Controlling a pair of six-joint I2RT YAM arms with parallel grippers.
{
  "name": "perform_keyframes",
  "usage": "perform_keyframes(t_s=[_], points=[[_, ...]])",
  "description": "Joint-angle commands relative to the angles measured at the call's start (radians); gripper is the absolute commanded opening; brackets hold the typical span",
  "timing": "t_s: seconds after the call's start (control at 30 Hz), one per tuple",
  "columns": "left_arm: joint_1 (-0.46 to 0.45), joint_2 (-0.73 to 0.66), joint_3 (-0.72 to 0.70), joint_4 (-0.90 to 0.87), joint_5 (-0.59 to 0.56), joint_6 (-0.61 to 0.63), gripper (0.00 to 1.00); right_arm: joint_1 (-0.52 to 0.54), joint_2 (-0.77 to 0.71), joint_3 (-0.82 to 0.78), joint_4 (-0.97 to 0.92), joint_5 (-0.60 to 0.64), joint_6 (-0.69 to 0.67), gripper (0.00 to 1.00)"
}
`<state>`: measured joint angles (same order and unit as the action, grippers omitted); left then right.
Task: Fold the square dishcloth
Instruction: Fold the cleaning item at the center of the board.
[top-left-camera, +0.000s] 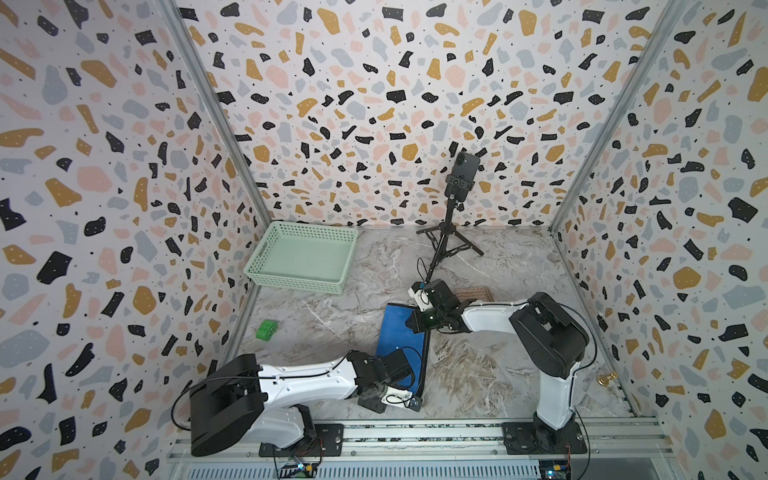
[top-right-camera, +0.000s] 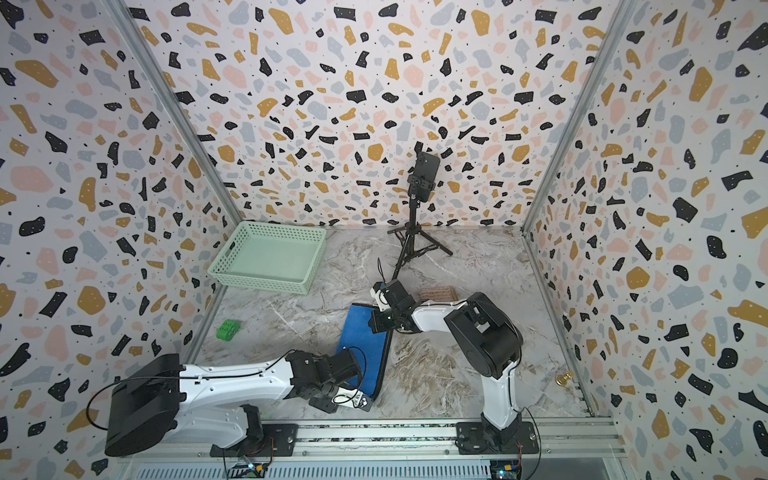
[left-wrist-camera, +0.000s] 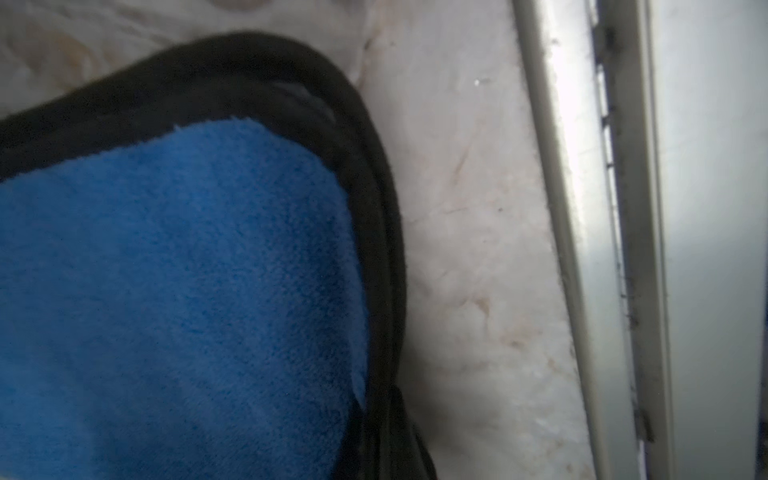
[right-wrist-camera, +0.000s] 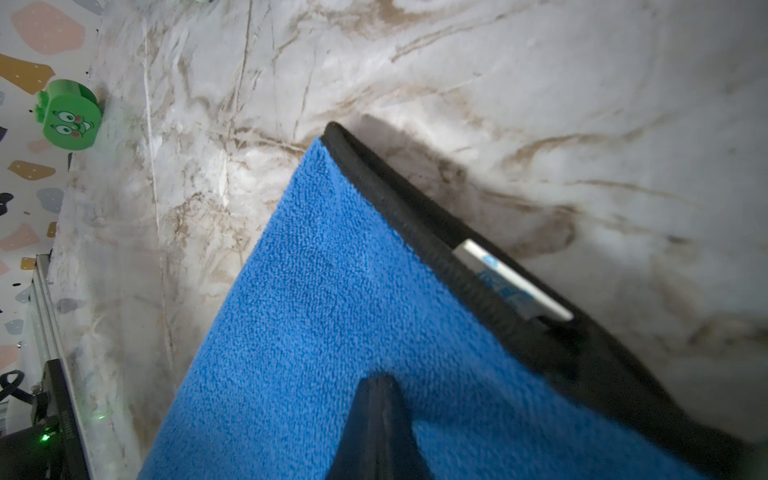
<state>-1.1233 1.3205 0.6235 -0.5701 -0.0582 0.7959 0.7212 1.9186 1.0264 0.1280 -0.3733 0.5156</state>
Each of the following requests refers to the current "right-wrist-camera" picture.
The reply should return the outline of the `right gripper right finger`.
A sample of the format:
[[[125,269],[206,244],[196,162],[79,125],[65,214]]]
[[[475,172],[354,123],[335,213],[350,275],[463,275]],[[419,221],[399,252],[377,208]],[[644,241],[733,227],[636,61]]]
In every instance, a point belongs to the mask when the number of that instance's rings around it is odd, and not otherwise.
[[[415,439],[402,391],[392,376],[384,375],[379,380],[379,478],[428,479],[429,468]]]

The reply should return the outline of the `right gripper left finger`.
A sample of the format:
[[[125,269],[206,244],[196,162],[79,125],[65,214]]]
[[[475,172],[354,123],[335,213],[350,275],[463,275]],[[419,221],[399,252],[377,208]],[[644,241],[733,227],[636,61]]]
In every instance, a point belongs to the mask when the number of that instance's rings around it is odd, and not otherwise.
[[[377,479],[378,429],[380,420],[379,381],[362,379],[355,391],[346,424],[327,479]]]

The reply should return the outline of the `grey blue microfibre cloth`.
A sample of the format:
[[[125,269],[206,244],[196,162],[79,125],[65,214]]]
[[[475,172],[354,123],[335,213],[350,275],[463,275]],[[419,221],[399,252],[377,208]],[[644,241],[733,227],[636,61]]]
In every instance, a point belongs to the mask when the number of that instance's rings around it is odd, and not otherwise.
[[[143,479],[327,479],[359,382],[392,376],[428,479],[754,479],[582,309],[338,123],[304,155]]]

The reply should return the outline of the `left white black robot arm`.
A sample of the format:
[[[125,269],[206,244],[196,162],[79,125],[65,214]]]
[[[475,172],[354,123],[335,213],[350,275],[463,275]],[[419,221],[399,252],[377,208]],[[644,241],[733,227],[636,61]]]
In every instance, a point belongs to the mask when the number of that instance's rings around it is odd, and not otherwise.
[[[49,360],[37,394],[21,389],[24,373],[1,375],[1,398],[31,407],[31,425],[1,436],[3,479],[89,479],[83,435],[62,362]]]

